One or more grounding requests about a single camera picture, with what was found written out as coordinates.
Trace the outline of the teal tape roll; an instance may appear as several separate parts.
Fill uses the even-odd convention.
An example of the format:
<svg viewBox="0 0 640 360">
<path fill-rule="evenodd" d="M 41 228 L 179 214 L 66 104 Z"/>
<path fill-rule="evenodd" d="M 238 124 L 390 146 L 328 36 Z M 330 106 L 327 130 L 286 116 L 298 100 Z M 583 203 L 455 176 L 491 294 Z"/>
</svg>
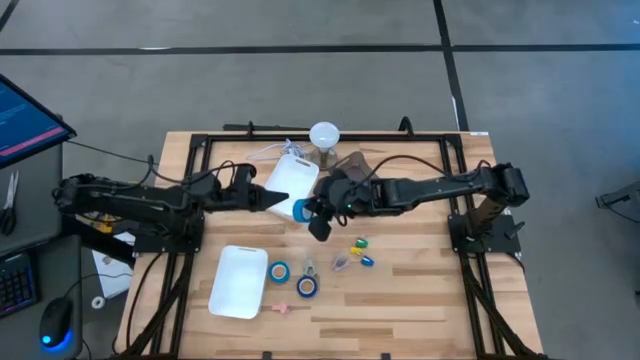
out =
<svg viewBox="0 0 640 360">
<path fill-rule="evenodd" d="M 284 261 L 275 261 L 270 265 L 268 275 L 270 280 L 274 283 L 286 283 L 290 278 L 289 266 Z"/>
<path fill-rule="evenodd" d="M 292 209 L 292 217 L 298 223 L 310 223 L 313 218 L 313 212 L 308 208 L 311 199 L 298 199 L 295 201 Z"/>
</svg>

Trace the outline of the white plastic bin with tag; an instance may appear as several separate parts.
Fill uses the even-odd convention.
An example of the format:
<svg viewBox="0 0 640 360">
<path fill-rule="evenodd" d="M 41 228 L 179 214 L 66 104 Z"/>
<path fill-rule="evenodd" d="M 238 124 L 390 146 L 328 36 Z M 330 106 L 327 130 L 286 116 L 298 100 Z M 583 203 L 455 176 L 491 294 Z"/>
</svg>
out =
<svg viewBox="0 0 640 360">
<path fill-rule="evenodd" d="M 269 211 L 292 220 L 295 202 L 308 197 L 319 172 L 318 166 L 312 162 L 290 154 L 283 155 L 267 180 L 265 188 L 269 191 L 287 193 L 289 197 L 271 206 Z"/>
</svg>

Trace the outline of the black floor stand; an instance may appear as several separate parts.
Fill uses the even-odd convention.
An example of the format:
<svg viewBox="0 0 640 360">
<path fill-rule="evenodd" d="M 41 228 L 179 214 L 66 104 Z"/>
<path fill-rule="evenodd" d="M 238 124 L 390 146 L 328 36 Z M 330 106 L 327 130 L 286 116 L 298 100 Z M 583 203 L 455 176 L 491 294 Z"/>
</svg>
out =
<svg viewBox="0 0 640 360">
<path fill-rule="evenodd" d="M 634 181 L 611 193 L 595 197 L 596 205 L 615 215 L 640 224 L 640 180 Z"/>
</svg>

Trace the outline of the dark plastic bin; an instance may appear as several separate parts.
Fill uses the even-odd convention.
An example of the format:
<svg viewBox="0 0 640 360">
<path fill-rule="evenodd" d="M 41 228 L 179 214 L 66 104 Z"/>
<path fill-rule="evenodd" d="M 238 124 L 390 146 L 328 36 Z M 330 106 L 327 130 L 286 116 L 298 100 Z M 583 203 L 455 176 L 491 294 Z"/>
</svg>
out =
<svg viewBox="0 0 640 360">
<path fill-rule="evenodd" d="M 330 175 L 342 172 L 352 181 L 361 181 L 372 172 L 372 168 L 366 162 L 363 153 L 355 151 L 338 160 L 328 172 Z"/>
</svg>

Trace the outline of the grey side desk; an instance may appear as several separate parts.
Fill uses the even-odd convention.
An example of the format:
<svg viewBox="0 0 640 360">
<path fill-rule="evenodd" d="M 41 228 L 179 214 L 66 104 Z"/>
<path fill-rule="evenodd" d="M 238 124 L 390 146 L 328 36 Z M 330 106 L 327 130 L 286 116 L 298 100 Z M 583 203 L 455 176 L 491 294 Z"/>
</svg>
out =
<svg viewBox="0 0 640 360">
<path fill-rule="evenodd" d="M 62 177 L 60 145 L 0 170 L 0 208 L 5 204 L 10 175 L 17 172 L 17 225 L 0 235 L 0 261 L 26 254 L 32 262 L 37 301 L 6 317 L 0 316 L 0 360 L 71 360 L 83 348 L 80 310 L 81 248 L 77 236 L 63 237 L 62 214 L 51 195 Z M 40 342 L 40 320 L 58 297 L 72 303 L 70 339 L 51 350 Z"/>
</svg>

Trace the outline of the black keyboard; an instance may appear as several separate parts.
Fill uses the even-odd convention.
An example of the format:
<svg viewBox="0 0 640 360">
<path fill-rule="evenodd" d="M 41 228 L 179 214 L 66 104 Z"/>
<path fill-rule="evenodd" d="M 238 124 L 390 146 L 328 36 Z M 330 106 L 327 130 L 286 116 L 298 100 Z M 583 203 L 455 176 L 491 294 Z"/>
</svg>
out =
<svg viewBox="0 0 640 360">
<path fill-rule="evenodd" d="M 0 319 L 40 300 L 36 262 L 25 251 L 0 258 Z"/>
</svg>

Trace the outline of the dark blue tape roll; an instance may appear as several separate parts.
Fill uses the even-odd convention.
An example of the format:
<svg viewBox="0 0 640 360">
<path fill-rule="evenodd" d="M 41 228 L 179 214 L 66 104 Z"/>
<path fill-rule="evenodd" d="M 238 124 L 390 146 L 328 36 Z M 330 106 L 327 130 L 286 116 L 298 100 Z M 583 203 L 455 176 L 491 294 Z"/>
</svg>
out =
<svg viewBox="0 0 640 360">
<path fill-rule="evenodd" d="M 318 282 L 314 277 L 304 275 L 297 281 L 296 290 L 300 297 L 312 298 L 318 291 Z"/>
</svg>

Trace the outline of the black handled scissors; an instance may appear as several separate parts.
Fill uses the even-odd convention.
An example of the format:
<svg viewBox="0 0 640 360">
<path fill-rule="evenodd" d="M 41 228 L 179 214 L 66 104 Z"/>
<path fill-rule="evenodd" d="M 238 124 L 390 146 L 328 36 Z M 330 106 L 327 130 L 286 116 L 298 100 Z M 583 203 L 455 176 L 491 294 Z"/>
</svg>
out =
<svg viewBox="0 0 640 360">
<path fill-rule="evenodd" d="M 19 183 L 19 172 L 16 171 L 10 175 L 6 201 L 0 210 L 0 235 L 9 236 L 13 233 L 16 223 L 16 193 Z"/>
</svg>

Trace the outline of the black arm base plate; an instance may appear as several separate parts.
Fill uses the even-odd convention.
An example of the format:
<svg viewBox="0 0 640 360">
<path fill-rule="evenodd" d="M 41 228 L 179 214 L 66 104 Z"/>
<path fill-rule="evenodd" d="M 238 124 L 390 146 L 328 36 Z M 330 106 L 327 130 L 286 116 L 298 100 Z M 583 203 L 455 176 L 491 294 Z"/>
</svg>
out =
<svg viewBox="0 0 640 360">
<path fill-rule="evenodd" d="M 499 215 L 488 225 L 473 228 L 466 215 L 451 215 L 448 227 L 452 248 L 458 253 L 505 253 L 521 251 L 518 238 L 524 222 L 515 223 L 511 215 Z"/>
<path fill-rule="evenodd" d="M 200 251 L 205 216 L 196 213 L 188 217 L 169 215 L 161 222 L 140 222 L 131 230 L 135 236 L 134 251 L 138 253 L 193 254 Z"/>
</svg>

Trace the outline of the black computer mouse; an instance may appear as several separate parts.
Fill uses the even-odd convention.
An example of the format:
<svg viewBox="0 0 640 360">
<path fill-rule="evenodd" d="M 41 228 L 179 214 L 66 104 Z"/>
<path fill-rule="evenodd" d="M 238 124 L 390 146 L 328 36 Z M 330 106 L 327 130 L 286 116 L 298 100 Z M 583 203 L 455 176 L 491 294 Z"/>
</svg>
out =
<svg viewBox="0 0 640 360">
<path fill-rule="evenodd" d="M 43 350 L 56 353 L 72 342 L 72 301 L 67 297 L 53 299 L 45 307 L 40 323 L 38 340 Z"/>
</svg>

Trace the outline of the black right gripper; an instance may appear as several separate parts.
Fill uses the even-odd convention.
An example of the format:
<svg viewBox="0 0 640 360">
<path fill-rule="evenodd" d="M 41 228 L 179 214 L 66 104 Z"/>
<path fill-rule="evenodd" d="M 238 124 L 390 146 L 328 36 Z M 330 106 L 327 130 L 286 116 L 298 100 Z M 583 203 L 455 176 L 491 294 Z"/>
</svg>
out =
<svg viewBox="0 0 640 360">
<path fill-rule="evenodd" d="M 326 242 L 331 233 L 329 222 L 335 218 L 345 223 L 347 218 L 378 217 L 384 214 L 376 203 L 379 185 L 375 171 L 361 181 L 352 181 L 342 172 L 319 179 L 313 195 L 325 199 L 311 199 L 305 205 L 310 213 L 308 230 L 320 242 Z"/>
</svg>

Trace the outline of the plain white plastic bin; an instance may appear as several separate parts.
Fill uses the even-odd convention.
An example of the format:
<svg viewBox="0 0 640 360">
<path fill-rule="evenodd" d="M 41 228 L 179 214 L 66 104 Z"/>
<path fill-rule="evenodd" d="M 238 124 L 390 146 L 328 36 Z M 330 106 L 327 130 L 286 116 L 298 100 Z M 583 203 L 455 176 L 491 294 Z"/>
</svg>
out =
<svg viewBox="0 0 640 360">
<path fill-rule="evenodd" d="M 268 269 L 264 249 L 225 246 L 219 258 L 208 310 L 222 317 L 250 320 L 261 309 Z"/>
</svg>

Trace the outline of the white bulb table lamp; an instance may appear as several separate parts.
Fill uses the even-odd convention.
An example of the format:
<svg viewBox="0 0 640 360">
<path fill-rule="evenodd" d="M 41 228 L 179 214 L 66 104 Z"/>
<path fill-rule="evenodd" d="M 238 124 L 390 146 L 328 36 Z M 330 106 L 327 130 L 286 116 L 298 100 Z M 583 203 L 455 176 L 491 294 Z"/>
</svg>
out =
<svg viewBox="0 0 640 360">
<path fill-rule="evenodd" d="M 315 163 L 320 170 L 327 170 L 338 161 L 335 146 L 340 140 L 338 127 L 327 121 L 313 125 L 309 132 L 309 139 L 313 150 L 309 154 L 309 160 Z"/>
</svg>

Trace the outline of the computer monitor with blue screen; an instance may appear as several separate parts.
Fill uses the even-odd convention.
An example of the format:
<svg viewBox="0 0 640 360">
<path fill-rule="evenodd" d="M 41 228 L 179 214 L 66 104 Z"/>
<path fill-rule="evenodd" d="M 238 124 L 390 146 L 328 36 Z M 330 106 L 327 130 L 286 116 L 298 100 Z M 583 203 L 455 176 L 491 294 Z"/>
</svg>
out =
<svg viewBox="0 0 640 360">
<path fill-rule="evenodd" d="M 60 115 L 0 74 L 0 169 L 76 136 Z"/>
</svg>

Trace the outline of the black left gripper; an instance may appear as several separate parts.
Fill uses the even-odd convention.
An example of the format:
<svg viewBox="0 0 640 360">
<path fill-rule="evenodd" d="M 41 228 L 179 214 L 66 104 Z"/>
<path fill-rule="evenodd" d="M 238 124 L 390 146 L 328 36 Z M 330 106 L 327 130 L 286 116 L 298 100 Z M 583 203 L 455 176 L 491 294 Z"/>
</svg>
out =
<svg viewBox="0 0 640 360">
<path fill-rule="evenodd" d="M 255 191 L 260 197 L 255 200 Z M 232 183 L 222 191 L 222 208 L 224 210 L 250 210 L 254 205 L 255 212 L 268 210 L 289 197 L 287 192 L 273 191 L 261 185 L 245 183 L 240 186 Z"/>
</svg>

